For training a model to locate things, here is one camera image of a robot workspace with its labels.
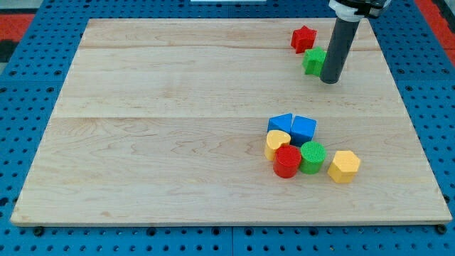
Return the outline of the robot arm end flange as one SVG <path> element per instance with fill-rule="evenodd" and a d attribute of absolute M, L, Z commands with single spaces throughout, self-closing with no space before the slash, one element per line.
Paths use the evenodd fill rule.
<path fill-rule="evenodd" d="M 391 2 L 392 0 L 329 0 L 328 6 L 341 20 L 359 22 L 362 18 L 378 18 Z"/>

